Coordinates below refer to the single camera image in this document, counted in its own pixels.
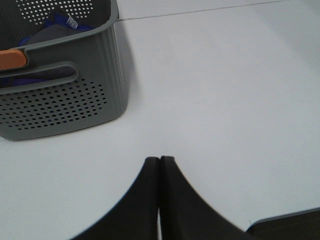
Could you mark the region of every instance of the gray plastic basket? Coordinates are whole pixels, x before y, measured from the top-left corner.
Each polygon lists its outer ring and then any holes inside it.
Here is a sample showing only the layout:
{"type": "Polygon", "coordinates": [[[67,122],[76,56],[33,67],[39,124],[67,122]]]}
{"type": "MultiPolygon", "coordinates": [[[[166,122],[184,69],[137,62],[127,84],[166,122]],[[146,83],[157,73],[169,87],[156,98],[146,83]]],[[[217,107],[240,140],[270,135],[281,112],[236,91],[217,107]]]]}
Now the gray plastic basket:
{"type": "MultiPolygon", "coordinates": [[[[29,28],[37,26],[36,18],[30,21],[25,19],[26,13],[21,15],[23,11],[16,2],[22,1],[0,3],[0,13],[6,7],[7,13],[12,10],[15,20],[19,13],[20,21],[13,21],[16,27],[25,24],[30,25],[29,28]]],[[[23,2],[31,4],[36,1],[23,2]]],[[[55,0],[37,2],[54,3],[55,0]]],[[[95,3],[102,3],[98,0],[70,2],[88,3],[90,12],[83,17],[89,21],[91,18],[105,22],[90,31],[16,48],[25,53],[27,65],[0,71],[0,78],[61,67],[73,68],[74,74],[40,83],[0,88],[0,135],[6,139],[23,140],[76,131],[113,120],[127,107],[128,86],[123,80],[114,31],[114,22],[119,16],[117,1],[104,0],[105,7],[102,8],[95,7],[95,3]]],[[[16,37],[12,39],[26,35],[24,30],[19,31],[14,29],[16,37]]]]}

